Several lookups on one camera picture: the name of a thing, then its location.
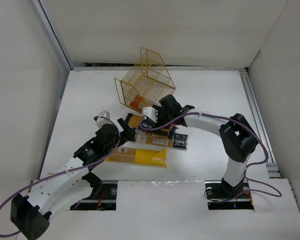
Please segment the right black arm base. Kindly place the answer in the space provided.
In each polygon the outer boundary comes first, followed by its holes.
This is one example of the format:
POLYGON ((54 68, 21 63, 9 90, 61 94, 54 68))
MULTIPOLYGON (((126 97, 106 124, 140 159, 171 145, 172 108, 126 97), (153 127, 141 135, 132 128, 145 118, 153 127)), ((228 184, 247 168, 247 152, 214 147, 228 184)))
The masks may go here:
POLYGON ((243 193, 249 189, 249 184, 243 180, 233 188, 221 180, 206 181, 204 196, 207 199, 209 210, 254 210, 253 201, 249 193, 243 193))

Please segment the yellow wire shelf rack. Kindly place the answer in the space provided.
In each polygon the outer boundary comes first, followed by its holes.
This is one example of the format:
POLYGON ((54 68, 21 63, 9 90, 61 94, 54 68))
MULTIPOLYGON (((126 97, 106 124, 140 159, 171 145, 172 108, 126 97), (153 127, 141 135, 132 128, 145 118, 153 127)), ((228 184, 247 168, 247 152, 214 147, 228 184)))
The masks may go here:
POLYGON ((158 105, 159 100, 172 95, 176 86, 164 63, 162 56, 153 50, 140 48, 140 58, 122 79, 114 79, 115 88, 120 104, 134 109, 129 103, 136 95, 147 100, 148 107, 158 105))

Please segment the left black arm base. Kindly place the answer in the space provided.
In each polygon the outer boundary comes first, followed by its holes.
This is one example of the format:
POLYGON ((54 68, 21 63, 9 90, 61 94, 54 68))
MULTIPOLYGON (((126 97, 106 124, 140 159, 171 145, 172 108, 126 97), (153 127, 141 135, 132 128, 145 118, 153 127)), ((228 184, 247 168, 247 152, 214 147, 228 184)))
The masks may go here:
POLYGON ((115 211, 117 208, 118 181, 101 180, 90 172, 82 178, 89 183, 91 193, 70 207, 71 211, 115 211))

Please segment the red spaghetti bag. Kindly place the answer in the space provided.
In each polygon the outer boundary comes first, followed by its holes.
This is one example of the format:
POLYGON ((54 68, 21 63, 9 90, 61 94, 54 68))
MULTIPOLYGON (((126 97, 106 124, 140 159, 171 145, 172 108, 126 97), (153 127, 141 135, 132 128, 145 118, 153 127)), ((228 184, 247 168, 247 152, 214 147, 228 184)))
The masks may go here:
POLYGON ((147 100, 140 96, 136 95, 132 101, 129 103, 129 106, 133 109, 142 110, 143 108, 147 107, 149 104, 147 103, 147 100))

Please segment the clear blue-end spaghetti bag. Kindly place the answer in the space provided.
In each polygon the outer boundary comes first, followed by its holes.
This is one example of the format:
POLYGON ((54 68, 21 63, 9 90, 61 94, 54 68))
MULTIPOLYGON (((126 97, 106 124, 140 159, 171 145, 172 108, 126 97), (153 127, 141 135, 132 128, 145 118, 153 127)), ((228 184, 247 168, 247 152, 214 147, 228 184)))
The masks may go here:
POLYGON ((168 135, 160 135, 152 131, 144 131, 137 128, 134 130, 133 143, 155 145, 184 151, 188 149, 188 135, 176 133, 175 129, 172 129, 168 135))

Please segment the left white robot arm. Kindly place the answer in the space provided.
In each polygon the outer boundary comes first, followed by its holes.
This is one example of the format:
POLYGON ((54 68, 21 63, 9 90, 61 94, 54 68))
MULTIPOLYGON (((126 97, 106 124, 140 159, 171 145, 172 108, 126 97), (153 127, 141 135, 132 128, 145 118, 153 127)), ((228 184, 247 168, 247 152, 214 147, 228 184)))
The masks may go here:
POLYGON ((52 219, 81 199, 90 196, 102 181, 92 170, 117 147, 134 138, 135 131, 119 118, 119 131, 109 118, 96 117, 100 123, 95 136, 84 143, 61 170, 49 180, 41 180, 38 189, 26 196, 12 198, 10 220, 28 240, 37 240, 48 229, 52 219))

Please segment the yellow spaghetti bag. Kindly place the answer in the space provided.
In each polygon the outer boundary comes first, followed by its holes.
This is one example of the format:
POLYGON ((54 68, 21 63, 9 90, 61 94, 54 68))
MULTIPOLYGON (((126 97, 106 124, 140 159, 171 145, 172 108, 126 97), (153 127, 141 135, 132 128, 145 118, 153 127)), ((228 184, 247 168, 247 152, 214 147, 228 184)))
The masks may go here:
POLYGON ((166 168, 167 151, 167 148, 157 151, 121 146, 112 155, 107 157, 105 161, 166 168))

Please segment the dark blue label spaghetti bag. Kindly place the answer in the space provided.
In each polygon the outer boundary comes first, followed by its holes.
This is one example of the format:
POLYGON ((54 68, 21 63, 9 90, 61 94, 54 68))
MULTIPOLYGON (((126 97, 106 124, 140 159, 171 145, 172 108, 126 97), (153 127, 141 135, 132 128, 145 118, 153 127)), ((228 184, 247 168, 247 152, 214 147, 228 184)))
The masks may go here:
POLYGON ((147 128, 147 129, 157 128, 156 123, 148 118, 144 119, 142 116, 133 113, 128 113, 124 121, 127 123, 127 125, 130 128, 134 129, 136 133, 141 133, 141 134, 153 134, 153 135, 159 135, 159 136, 171 138, 178 129, 176 126, 171 125, 170 127, 162 128, 155 131, 142 130, 140 128, 140 123, 143 128, 147 128))

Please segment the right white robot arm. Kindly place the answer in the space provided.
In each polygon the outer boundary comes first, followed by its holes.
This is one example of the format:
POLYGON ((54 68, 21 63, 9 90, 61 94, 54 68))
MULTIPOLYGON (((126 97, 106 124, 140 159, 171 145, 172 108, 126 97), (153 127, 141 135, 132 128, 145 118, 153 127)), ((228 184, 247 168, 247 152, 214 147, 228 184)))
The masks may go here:
POLYGON ((240 113, 231 117, 217 117, 196 111, 191 105, 181 107, 171 94, 163 97, 159 104, 152 106, 157 126, 174 123, 220 137, 228 156, 226 171, 221 179, 221 189, 229 197, 238 193, 248 160, 258 144, 254 137, 255 132, 246 118, 240 113))

